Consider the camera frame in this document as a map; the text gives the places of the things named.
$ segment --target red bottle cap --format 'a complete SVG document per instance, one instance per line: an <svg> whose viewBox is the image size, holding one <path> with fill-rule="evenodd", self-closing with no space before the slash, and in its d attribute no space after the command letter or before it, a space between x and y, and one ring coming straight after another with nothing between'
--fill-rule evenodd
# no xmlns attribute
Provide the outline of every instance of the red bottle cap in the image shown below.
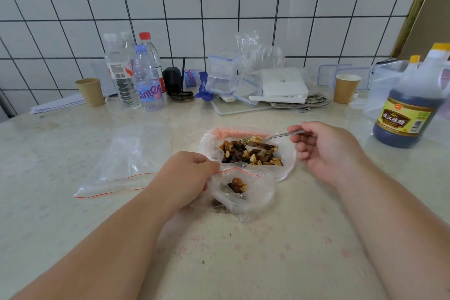
<svg viewBox="0 0 450 300"><path fill-rule="evenodd" d="M150 33L149 32L139 32L139 38L141 41L149 41L150 38Z"/></svg>

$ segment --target paper cup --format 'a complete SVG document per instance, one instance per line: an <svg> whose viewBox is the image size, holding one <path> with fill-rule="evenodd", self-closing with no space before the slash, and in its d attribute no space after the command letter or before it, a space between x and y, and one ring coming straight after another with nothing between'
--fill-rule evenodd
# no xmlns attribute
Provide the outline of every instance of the paper cup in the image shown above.
<svg viewBox="0 0 450 300"><path fill-rule="evenodd" d="M75 84L88 107L98 107L105 104L99 79L79 79L75 81Z"/></svg>
<svg viewBox="0 0 450 300"><path fill-rule="evenodd" d="M336 76L336 86L334 87L333 101L345 105L352 102L356 87L358 87L360 81L361 76L356 75Z"/></svg>

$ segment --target marble countertop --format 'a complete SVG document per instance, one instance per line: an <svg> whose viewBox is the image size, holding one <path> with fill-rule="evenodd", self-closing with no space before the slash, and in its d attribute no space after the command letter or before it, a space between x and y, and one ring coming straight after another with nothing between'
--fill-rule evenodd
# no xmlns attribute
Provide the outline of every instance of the marble countertop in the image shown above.
<svg viewBox="0 0 450 300"><path fill-rule="evenodd" d="M170 126L174 152L197 150L203 134L223 124L281 132L319 120L347 128L377 165L450 222L450 150L426 139L410 150L380 144L370 135L373 120L346 105L221 117L195 100L168 102L157 113L109 104L21 115L0 124L0 300L136 194L73 197L116 127L152 119ZM276 187L275 198L252 223L182 210L159 238L140 299L388 299L336 193L300 163Z"/></svg>

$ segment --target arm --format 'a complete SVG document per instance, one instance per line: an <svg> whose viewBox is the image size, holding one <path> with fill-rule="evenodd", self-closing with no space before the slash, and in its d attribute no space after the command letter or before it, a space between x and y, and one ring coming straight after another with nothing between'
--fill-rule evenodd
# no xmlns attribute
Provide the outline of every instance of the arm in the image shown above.
<svg viewBox="0 0 450 300"><path fill-rule="evenodd" d="M136 299L162 227L218 167L178 152L146 189L11 300Z"/></svg>
<svg viewBox="0 0 450 300"><path fill-rule="evenodd" d="M348 131L302 123L297 155L335 187L393 299L450 299L450 227L376 167Z"/></svg>

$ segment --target gold door frame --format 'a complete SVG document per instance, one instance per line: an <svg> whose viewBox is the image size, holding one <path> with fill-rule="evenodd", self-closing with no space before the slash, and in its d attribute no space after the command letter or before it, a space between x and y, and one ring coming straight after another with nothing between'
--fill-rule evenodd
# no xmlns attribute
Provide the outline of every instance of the gold door frame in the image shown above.
<svg viewBox="0 0 450 300"><path fill-rule="evenodd" d="M419 16L424 1L425 0L414 0L413 4L411 5L408 17L406 18L405 23L400 30L400 34L397 37L394 48L392 49L391 57L398 57L398 55L401 53L403 46L405 45L406 40L408 39L408 36L413 29L414 23Z"/></svg>

